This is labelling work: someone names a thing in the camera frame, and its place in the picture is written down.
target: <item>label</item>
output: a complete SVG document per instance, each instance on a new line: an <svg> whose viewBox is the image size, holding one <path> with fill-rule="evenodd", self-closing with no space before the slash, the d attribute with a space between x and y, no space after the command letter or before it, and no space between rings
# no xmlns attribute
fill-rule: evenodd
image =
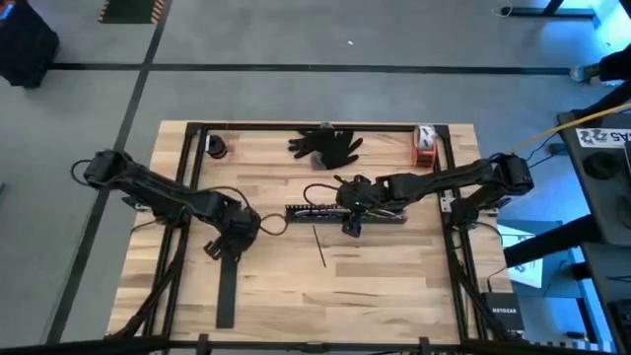
<svg viewBox="0 0 631 355"><path fill-rule="evenodd" d="M623 148L631 142L631 129L577 128L576 134L583 148Z"/></svg>

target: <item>gray floor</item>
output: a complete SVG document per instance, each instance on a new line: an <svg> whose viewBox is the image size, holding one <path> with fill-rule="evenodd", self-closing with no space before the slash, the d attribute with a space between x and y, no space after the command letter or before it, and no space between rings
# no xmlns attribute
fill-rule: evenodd
<svg viewBox="0 0 631 355"><path fill-rule="evenodd" d="M154 30L100 25L99 0L31 2L60 34L59 62L140 63ZM156 61L553 67L600 56L592 24L501 19L494 3L174 0ZM96 196L68 170L112 146L137 74L51 71L34 91L0 81L0 347L43 340ZM148 163L163 119L362 120L474 123L490 155L608 90L560 76L153 72L126 149ZM536 191L503 218L585 211L567 159L533 173ZM66 339L105 331L133 220L120 196L107 204Z"/></svg>

